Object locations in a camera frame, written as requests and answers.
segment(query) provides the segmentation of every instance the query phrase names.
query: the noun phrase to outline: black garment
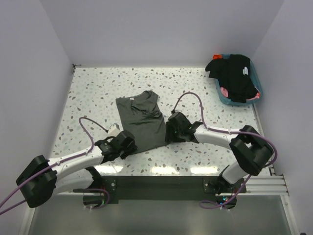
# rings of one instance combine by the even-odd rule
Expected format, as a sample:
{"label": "black garment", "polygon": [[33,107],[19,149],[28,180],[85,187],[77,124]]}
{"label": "black garment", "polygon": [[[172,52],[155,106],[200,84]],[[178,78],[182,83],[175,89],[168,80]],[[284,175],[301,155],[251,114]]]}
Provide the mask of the black garment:
{"label": "black garment", "polygon": [[229,59],[214,59],[205,68],[209,77],[216,78],[220,87],[228,90],[228,98],[246,103],[258,90],[250,79],[250,59],[244,55],[230,55]]}
{"label": "black garment", "polygon": [[138,147],[132,154],[166,145],[165,123],[157,99],[158,95],[152,91],[116,99],[123,129],[134,135]]}

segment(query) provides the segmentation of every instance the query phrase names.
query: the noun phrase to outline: gray cloth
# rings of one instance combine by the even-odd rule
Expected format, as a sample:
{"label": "gray cloth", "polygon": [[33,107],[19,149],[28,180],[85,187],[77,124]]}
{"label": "gray cloth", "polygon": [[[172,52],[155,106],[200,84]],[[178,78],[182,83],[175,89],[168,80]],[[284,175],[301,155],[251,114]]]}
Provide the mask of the gray cloth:
{"label": "gray cloth", "polygon": [[158,95],[152,91],[116,99],[123,129],[134,135],[138,147],[132,154],[166,145],[165,123],[157,99]]}

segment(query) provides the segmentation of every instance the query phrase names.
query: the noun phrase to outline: white wall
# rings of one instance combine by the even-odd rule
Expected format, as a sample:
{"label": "white wall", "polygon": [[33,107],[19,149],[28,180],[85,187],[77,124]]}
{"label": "white wall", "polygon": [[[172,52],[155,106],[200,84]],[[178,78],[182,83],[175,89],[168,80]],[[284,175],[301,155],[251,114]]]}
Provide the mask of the white wall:
{"label": "white wall", "polygon": [[258,106],[278,147],[301,231],[313,234],[313,1],[285,0],[253,61],[265,96]]}
{"label": "white wall", "polygon": [[251,56],[283,0],[41,0],[72,62],[205,66]]}
{"label": "white wall", "polygon": [[[71,63],[38,0],[0,1],[0,32],[1,201],[32,158],[48,156],[71,82]],[[18,192],[4,209],[22,199]],[[25,208],[0,216],[0,234],[18,234]]]}

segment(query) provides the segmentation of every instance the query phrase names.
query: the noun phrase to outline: terrazzo pattern surface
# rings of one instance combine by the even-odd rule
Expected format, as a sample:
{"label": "terrazzo pattern surface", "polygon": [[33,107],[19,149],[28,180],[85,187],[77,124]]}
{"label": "terrazzo pattern surface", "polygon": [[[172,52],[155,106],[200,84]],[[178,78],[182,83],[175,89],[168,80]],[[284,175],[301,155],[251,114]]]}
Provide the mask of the terrazzo pattern surface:
{"label": "terrazzo pattern surface", "polygon": [[[152,90],[159,95],[158,106],[165,121],[184,92],[197,93],[204,105],[207,124],[224,128],[257,129],[252,106],[227,106],[220,102],[215,81],[203,68],[77,68],[68,93],[51,157],[60,157],[90,146],[78,118],[89,117],[106,128],[120,122],[115,99]],[[186,95],[177,110],[191,122],[201,120],[198,100]],[[107,135],[95,124],[84,120],[95,140]],[[228,149],[212,144],[180,143],[152,149],[97,166],[108,175],[219,175],[235,157]],[[260,175],[270,175],[267,168]]]}

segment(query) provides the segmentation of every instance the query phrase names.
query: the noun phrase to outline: pink cloth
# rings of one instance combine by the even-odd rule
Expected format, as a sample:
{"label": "pink cloth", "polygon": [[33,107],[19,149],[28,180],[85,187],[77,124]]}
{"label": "pink cloth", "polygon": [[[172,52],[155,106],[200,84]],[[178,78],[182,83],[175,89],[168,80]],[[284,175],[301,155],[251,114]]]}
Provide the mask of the pink cloth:
{"label": "pink cloth", "polygon": [[[226,88],[221,87],[221,92],[222,92],[222,94],[223,94],[226,98],[228,98],[228,90],[227,90]],[[255,97],[253,97],[253,98],[251,98],[251,99],[247,99],[247,100],[259,99],[260,97],[261,97],[261,93],[260,93],[260,91],[258,90],[258,93],[256,94]]]}

